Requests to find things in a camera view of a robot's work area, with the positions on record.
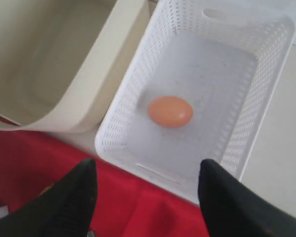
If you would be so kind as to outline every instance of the beige plastic tub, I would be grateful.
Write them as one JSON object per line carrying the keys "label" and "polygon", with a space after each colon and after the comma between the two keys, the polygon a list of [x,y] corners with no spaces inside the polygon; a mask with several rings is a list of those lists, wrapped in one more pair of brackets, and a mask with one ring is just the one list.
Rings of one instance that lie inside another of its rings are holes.
{"label": "beige plastic tub", "polygon": [[1,130],[99,123],[149,21],[146,0],[0,0]]}

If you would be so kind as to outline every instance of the basket bottom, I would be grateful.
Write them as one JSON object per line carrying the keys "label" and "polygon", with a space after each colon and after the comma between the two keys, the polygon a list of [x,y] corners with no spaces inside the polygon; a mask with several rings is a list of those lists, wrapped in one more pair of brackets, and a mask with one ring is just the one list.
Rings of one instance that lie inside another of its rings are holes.
{"label": "basket bottom", "polygon": [[[196,193],[199,164],[205,158],[221,161],[257,64],[248,52],[180,32],[140,97],[126,137],[127,159]],[[165,128],[150,120],[149,103],[165,95],[193,107],[187,125]]]}

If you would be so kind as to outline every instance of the red floor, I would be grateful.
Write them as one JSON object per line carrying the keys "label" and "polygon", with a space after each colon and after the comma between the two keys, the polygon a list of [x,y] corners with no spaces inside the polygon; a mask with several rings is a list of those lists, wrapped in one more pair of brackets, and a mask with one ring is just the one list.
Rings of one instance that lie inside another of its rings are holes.
{"label": "red floor", "polygon": [[[35,132],[0,132],[0,200],[14,211],[90,155]],[[198,207],[96,159],[98,237],[208,237]]]}

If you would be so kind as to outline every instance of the egg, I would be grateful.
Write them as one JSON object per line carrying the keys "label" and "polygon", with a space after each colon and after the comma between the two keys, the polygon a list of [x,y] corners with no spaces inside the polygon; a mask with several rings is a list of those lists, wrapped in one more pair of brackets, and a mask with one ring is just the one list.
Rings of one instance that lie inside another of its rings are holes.
{"label": "egg", "polygon": [[163,96],[154,99],[148,106],[148,115],[160,126],[181,127],[193,117],[192,106],[176,96]]}

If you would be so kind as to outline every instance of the basket handle hole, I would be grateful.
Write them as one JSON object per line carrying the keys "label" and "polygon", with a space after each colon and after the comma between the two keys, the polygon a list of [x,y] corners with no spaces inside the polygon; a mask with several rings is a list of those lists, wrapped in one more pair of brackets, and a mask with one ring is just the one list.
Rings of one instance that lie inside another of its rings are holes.
{"label": "basket handle hole", "polygon": [[210,19],[214,19],[235,26],[246,26],[248,24],[248,22],[245,19],[216,9],[206,8],[203,10],[203,15]]}

